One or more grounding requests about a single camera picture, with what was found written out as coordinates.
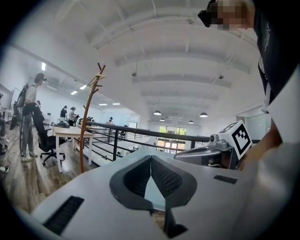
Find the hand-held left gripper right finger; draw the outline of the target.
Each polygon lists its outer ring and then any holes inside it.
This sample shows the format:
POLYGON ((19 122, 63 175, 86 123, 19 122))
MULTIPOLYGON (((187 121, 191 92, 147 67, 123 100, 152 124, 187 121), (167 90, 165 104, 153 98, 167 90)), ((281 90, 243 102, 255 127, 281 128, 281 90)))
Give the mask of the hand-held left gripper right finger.
POLYGON ((151 156, 151 177, 165 199, 164 233, 168 238, 174 238, 187 228, 178 224, 172 209, 185 206, 197 189, 197 181, 190 173, 179 169, 162 158, 151 156))

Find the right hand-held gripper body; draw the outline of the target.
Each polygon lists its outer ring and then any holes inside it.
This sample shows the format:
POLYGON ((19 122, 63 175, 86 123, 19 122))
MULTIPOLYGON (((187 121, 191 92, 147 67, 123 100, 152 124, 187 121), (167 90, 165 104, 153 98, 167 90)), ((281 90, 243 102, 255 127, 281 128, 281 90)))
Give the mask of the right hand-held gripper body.
POLYGON ((234 122, 219 133, 211 135, 208 147, 211 153, 199 159, 178 160, 194 165, 203 165, 216 168, 236 170, 240 160, 251 148, 253 142, 249 136, 245 124, 239 120, 234 122))

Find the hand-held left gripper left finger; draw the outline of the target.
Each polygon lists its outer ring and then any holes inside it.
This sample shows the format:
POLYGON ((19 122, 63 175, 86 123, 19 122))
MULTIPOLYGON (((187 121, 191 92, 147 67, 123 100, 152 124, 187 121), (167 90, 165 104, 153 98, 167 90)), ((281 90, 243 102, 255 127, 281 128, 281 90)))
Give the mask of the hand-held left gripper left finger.
POLYGON ((151 156, 117 171, 110 179, 113 197, 124 207, 132 210, 153 212, 153 204, 145 199, 147 183, 151 177, 151 156))

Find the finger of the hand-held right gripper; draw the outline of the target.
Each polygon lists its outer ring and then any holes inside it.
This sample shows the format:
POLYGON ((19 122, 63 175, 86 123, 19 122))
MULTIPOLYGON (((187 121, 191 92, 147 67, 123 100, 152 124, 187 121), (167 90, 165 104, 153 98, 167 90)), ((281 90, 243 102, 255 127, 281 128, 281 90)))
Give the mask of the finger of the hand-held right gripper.
POLYGON ((174 159, 176 160, 193 160, 199 159, 204 156, 208 156, 211 153, 210 148, 208 147, 200 147, 194 148, 190 150, 181 151, 174 155, 174 159))

